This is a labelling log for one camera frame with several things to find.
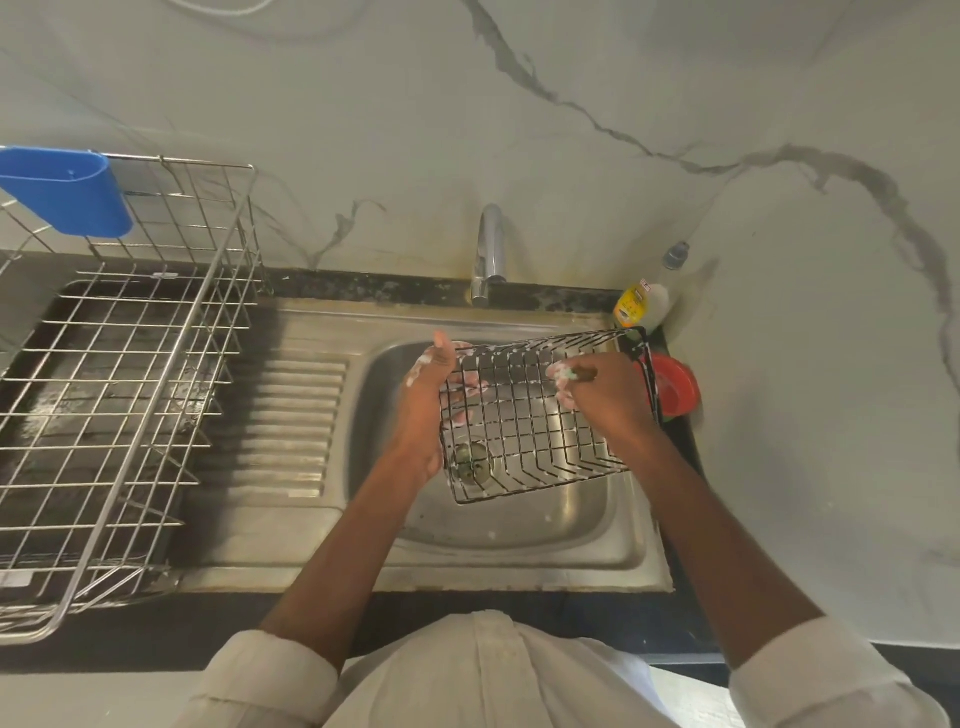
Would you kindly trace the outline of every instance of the person's left hand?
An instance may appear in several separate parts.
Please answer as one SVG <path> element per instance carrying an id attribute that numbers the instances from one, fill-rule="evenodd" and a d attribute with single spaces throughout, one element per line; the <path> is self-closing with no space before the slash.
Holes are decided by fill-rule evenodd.
<path id="1" fill-rule="evenodd" d="M 470 346 L 459 341 L 456 345 Z M 444 462 L 440 444 L 441 390 L 450 402 L 457 402 L 483 389 L 476 373 L 468 373 L 466 382 L 454 375 L 456 364 L 454 342 L 442 331 L 434 331 L 433 346 L 423 353 L 400 384 L 396 428 L 387 451 L 409 463 L 418 488 L 436 475 Z M 466 410 L 461 411 L 451 425 L 464 424 L 467 415 Z"/>

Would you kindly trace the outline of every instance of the sink basin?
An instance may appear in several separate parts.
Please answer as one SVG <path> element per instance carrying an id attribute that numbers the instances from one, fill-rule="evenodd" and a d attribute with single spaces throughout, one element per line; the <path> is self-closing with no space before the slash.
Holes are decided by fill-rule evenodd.
<path id="1" fill-rule="evenodd" d="M 231 364 L 223 416 L 205 428 L 212 447 L 188 464 L 201 485 L 184 499 L 170 578 L 188 592 L 285 589 L 383 450 L 398 385 L 436 328 L 508 343 L 610 325 L 599 315 L 263 302 Z M 668 591 L 671 581 L 629 473 L 468 505 L 441 473 L 376 588 Z"/>
<path id="2" fill-rule="evenodd" d="M 401 344 L 370 366 L 353 416 L 348 495 L 363 484 L 394 428 L 400 384 L 429 341 Z M 503 551 L 570 544 L 603 525 L 611 501 L 608 484 L 588 481 L 516 497 L 460 505 L 446 473 L 426 484 L 400 538 L 447 548 Z"/>

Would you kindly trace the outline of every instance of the forearm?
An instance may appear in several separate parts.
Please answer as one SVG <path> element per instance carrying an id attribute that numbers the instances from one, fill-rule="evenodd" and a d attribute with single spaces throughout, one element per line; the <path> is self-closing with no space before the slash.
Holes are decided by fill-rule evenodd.
<path id="1" fill-rule="evenodd" d="M 732 667 L 823 612 L 777 567 L 661 432 L 614 450 L 676 549 Z"/>
<path id="2" fill-rule="evenodd" d="M 388 454 L 260 629 L 343 668 L 376 577 L 417 497 L 417 477 Z"/>

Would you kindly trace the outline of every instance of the person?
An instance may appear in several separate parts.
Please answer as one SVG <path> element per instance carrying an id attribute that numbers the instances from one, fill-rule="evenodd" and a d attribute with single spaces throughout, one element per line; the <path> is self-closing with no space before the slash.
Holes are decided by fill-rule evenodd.
<path id="1" fill-rule="evenodd" d="M 676 725 L 638 657 L 498 612 L 446 617 L 344 670 L 391 545 L 442 466 L 439 394 L 454 364 L 453 344 L 437 332 L 401 384 L 396 431 L 363 487 L 259 629 L 213 658 L 180 728 Z M 565 365 L 595 371 L 589 382 L 560 381 L 558 399 L 579 407 L 641 484 L 730 664 L 748 726 L 949 726 L 932 698 L 760 550 L 656 426 L 624 354 Z M 478 382 L 454 384 L 463 398 Z"/>

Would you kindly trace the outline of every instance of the cable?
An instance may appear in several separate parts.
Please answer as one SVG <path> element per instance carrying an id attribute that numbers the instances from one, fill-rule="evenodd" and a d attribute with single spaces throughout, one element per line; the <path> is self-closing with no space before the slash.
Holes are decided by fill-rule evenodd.
<path id="1" fill-rule="evenodd" d="M 260 0 L 256 5 L 251 5 L 249 8 L 240 8 L 239 10 L 226 10 L 220 8 L 208 8 L 206 5 L 194 5 L 189 2 L 189 0 L 167 0 L 168 3 L 176 5 L 178 8 L 184 8 L 185 10 L 198 12 L 201 15 L 210 15 L 211 17 L 243 17 L 244 15 L 253 15 L 256 12 L 265 11 L 271 5 L 276 2 L 276 0 Z"/>

